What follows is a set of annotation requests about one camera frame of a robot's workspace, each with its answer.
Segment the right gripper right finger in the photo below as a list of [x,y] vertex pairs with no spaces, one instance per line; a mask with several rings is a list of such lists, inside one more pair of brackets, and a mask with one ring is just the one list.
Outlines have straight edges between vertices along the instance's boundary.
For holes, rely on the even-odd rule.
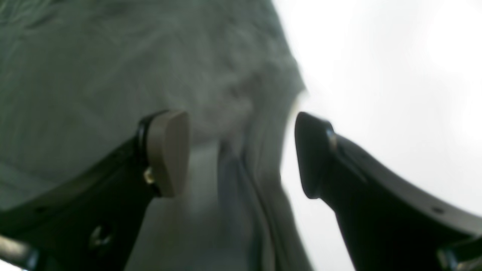
[[294,126],[300,181],[335,213],[357,271],[480,271],[480,216],[393,173],[331,123],[301,112]]

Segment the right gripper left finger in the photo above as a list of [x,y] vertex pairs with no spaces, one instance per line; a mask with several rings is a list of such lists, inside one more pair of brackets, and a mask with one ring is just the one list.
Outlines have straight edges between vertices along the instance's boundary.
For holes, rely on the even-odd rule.
[[94,167],[1,211],[1,261],[21,271],[122,271],[155,197],[185,187],[190,119],[164,110]]

